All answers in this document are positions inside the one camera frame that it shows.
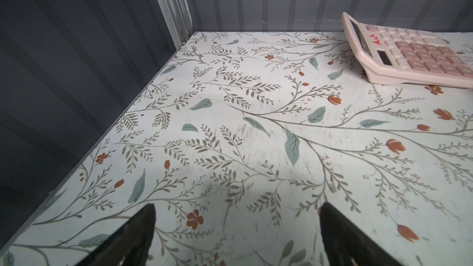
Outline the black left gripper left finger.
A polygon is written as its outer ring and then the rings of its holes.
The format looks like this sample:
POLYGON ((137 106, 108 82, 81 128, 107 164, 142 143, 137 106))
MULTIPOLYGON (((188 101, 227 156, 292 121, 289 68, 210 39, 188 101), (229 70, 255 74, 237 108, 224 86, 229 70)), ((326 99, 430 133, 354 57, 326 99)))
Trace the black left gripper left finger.
POLYGON ((77 265, 144 266, 155 223, 155 206, 147 204, 77 265))

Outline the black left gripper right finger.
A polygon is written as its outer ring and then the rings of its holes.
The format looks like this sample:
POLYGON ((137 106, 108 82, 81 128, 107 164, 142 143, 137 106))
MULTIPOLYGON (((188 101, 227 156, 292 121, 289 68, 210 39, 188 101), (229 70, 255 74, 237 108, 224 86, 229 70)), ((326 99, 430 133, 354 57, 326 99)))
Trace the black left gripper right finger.
POLYGON ((324 203, 319 217, 323 245, 331 266, 400 265, 332 204, 324 203))

